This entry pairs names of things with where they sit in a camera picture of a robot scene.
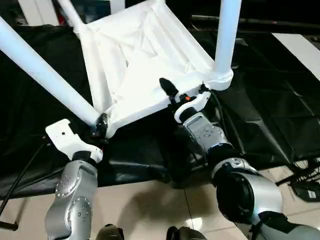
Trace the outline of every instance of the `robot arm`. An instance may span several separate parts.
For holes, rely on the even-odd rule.
[[[96,146],[83,142],[63,119],[45,130],[56,148],[71,160],[55,189],[55,199],[45,217],[49,240],[88,240],[92,203],[98,186],[95,165],[103,158]]]
[[[175,99],[170,95],[178,92],[173,90],[175,86],[166,79],[161,79],[160,84],[169,98]],[[221,213],[250,240],[320,239],[316,228],[287,221],[276,184],[250,166],[228,142],[224,131],[199,112],[205,107],[208,96],[209,89],[202,85],[197,97],[184,96],[178,103],[171,101],[169,107],[174,119],[182,123],[203,151],[212,171]]]

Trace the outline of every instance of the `black mat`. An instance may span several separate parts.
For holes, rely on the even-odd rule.
[[[20,27],[19,34],[84,98],[92,103],[81,45],[66,27]],[[193,32],[214,58],[216,37]],[[231,143],[257,169],[292,164],[320,155],[320,82],[271,34],[239,35],[231,87],[217,92],[225,111]],[[47,145],[45,127],[63,118],[83,133],[87,127],[68,109],[0,53],[2,166],[0,196],[41,144],[15,197],[53,193],[59,170],[68,162]],[[214,106],[205,111],[212,114]],[[176,137],[177,124],[167,110],[118,130],[98,165],[99,186],[175,180],[183,186],[189,175],[205,168]]]

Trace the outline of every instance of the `gray robot arm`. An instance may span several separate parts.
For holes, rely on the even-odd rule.
[[[45,217],[49,240],[88,240],[91,234],[92,204],[98,186],[96,163],[103,157],[96,146],[83,142],[63,119],[46,128],[57,149],[69,162],[55,189],[55,199]]]
[[[175,86],[166,79],[160,84],[171,100],[174,119],[202,149],[212,169],[219,210],[228,220],[250,240],[320,240],[318,229],[288,222],[276,184],[250,166],[224,131],[199,112],[207,102],[208,88],[202,85],[193,99],[187,96],[176,102]]]

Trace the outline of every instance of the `white tube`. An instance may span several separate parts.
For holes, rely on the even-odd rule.
[[[99,113],[0,17],[0,50],[90,126]]]
[[[214,72],[229,75],[239,22],[241,0],[221,0]]]
[[[58,0],[58,2],[76,32],[79,26],[83,25],[84,23],[79,17],[75,7],[72,5],[70,0]]]

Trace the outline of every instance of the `tile floor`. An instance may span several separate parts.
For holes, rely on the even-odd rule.
[[[284,167],[261,172],[272,181],[290,171]],[[320,229],[320,203],[306,203],[295,197],[287,185],[279,187],[284,200],[284,213],[293,223]],[[47,239],[44,218],[54,195],[10,200],[0,221],[19,221],[15,232],[0,230],[0,240]],[[126,240],[164,240],[167,229],[188,226],[202,232],[208,240],[244,240],[245,236],[218,210],[216,190],[211,185],[175,190],[169,185],[141,182],[97,190],[93,208],[91,239],[99,229],[113,223],[124,229]]]

